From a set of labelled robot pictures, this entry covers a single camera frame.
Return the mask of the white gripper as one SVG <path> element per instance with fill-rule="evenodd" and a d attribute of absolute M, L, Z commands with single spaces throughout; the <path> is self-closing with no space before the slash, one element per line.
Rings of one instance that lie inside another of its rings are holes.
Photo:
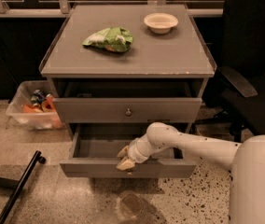
<path fill-rule="evenodd" d="M 132 169 L 135 163 L 145 162 L 153 154 L 151 143 L 146 137 L 135 138 L 125 146 L 117 155 L 118 158 L 123 158 L 117 165 L 120 171 Z"/>

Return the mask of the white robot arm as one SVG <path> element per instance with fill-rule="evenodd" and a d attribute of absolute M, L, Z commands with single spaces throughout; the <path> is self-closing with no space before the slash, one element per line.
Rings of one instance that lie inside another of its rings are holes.
<path fill-rule="evenodd" d="M 230 172 L 230 224 L 265 224 L 265 133 L 242 143 L 181 133 L 160 122 L 148 126 L 118 154 L 128 170 L 164 149 L 176 147 Z"/>

